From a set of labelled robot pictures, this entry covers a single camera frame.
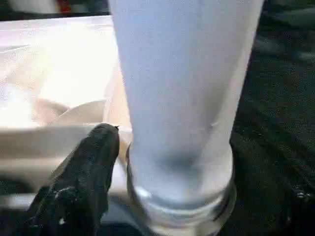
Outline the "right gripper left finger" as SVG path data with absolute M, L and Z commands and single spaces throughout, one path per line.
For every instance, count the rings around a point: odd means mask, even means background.
M 119 129 L 100 124 L 55 169 L 15 226 L 16 236 L 95 236 L 108 210 L 108 191 L 119 154 Z

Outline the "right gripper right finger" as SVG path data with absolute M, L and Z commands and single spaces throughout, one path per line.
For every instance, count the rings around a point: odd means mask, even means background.
M 233 133 L 237 199 L 223 236 L 313 236 L 315 191 L 281 152 Z

